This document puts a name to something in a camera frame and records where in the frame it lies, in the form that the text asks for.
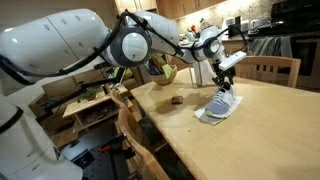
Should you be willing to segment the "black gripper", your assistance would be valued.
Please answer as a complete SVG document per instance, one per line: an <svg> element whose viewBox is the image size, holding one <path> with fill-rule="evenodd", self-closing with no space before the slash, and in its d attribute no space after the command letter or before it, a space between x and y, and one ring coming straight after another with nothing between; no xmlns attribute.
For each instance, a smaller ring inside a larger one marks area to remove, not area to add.
<svg viewBox="0 0 320 180"><path fill-rule="evenodd" d="M235 67L232 66L227 70L221 70L218 64L214 64L213 69L216 73L216 76L212 78L213 82L225 90L231 90L234 84L233 77L235 76Z"/></svg>

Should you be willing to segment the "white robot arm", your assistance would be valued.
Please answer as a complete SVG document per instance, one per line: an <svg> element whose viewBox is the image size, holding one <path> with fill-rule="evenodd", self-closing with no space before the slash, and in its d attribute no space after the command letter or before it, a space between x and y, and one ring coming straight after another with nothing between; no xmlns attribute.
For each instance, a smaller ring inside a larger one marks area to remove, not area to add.
<svg viewBox="0 0 320 180"><path fill-rule="evenodd" d="M187 64L226 60L221 32L209 26L181 45L175 22L148 11L125 11L108 28L92 10L75 9L8 28L0 34L1 180L81 180L83 171L60 154L35 118L7 96L45 78L74 72L100 58L122 68L144 64L153 51Z"/></svg>

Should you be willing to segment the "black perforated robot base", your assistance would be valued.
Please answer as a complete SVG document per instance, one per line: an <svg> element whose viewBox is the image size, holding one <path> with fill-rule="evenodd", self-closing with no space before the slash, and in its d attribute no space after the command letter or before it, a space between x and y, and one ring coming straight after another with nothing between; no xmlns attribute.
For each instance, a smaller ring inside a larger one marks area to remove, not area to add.
<svg viewBox="0 0 320 180"><path fill-rule="evenodd" d="M132 148L100 153L98 148L104 143L93 146L90 139L81 138L67 145L62 153L82 170L81 180L143 180L137 170L129 171L127 159L135 153Z"/></svg>

